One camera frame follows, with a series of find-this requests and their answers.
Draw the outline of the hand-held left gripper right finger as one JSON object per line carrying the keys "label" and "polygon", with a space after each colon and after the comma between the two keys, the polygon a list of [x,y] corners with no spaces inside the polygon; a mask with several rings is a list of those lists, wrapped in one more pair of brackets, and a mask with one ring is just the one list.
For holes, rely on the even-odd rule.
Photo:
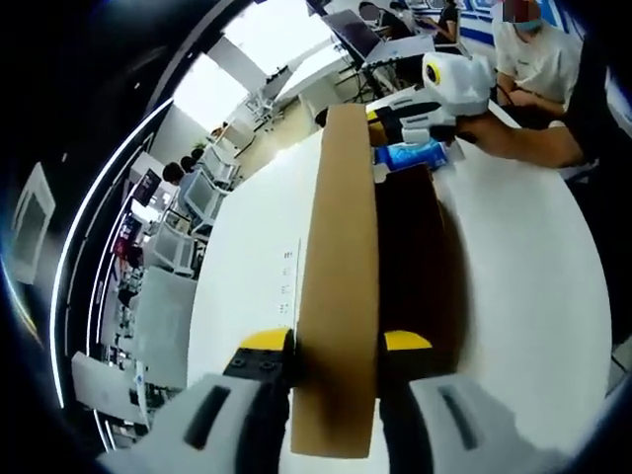
{"label": "hand-held left gripper right finger", "polygon": [[433,376],[433,345],[387,331],[378,350],[379,417],[390,473],[536,473],[542,455],[514,414],[461,374]]}

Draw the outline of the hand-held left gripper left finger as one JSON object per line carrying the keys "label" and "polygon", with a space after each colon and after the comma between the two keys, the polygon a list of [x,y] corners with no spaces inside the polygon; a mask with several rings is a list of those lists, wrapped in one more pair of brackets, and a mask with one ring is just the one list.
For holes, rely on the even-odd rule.
{"label": "hand-held left gripper left finger", "polygon": [[155,413],[145,437],[98,463],[108,473],[278,472],[294,348],[289,328],[249,336],[223,372],[182,391]]}

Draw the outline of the person's right hand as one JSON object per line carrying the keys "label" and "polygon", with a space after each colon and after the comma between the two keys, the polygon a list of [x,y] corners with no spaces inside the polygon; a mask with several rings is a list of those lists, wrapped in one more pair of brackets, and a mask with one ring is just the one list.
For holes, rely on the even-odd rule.
{"label": "person's right hand", "polygon": [[479,116],[462,116],[456,119],[455,135],[488,153],[498,148],[498,136],[504,124],[491,113]]}

